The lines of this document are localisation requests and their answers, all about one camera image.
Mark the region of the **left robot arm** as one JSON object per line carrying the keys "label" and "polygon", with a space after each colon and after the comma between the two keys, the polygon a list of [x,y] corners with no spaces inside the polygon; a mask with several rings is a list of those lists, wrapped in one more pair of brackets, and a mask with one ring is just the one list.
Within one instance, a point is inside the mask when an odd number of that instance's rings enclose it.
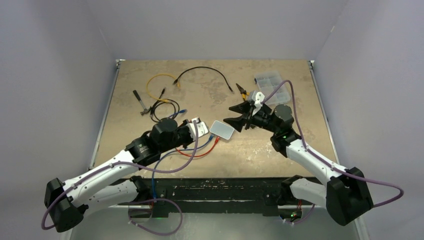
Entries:
{"label": "left robot arm", "polygon": [[134,139],[117,155],[79,176],[61,181],[58,178],[46,184],[44,205],[46,212],[41,220],[43,230],[56,229],[62,233],[82,222],[84,216],[121,203],[138,205],[149,199],[147,188],[127,180],[112,184],[122,177],[147,170],[160,160],[163,153],[174,148],[194,144],[209,133],[207,125],[198,117],[177,124],[174,119],[163,118],[151,130]]}

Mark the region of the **white network switch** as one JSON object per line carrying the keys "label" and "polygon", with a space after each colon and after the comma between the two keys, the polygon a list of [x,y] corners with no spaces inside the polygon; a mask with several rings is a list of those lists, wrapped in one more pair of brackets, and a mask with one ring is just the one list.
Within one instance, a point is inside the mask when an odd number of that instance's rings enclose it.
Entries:
{"label": "white network switch", "polygon": [[209,131],[224,140],[230,140],[235,129],[224,122],[215,120],[209,128]]}

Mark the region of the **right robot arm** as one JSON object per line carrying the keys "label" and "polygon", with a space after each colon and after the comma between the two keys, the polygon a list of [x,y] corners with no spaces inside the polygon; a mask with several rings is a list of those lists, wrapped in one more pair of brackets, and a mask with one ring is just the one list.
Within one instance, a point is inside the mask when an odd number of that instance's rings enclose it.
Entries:
{"label": "right robot arm", "polygon": [[285,205],[304,200],[325,208],[341,226],[374,207],[368,185],[362,181],[363,172],[356,167],[347,169],[314,153],[294,130],[295,118],[289,106],[279,104],[271,109],[264,104],[256,109],[252,103],[244,101],[229,107],[229,110],[240,116],[225,118],[225,123],[238,132],[251,126],[271,132],[270,142],[274,150],[300,164],[318,180],[312,182],[299,175],[286,179],[280,185],[280,194],[273,201],[275,204]]}

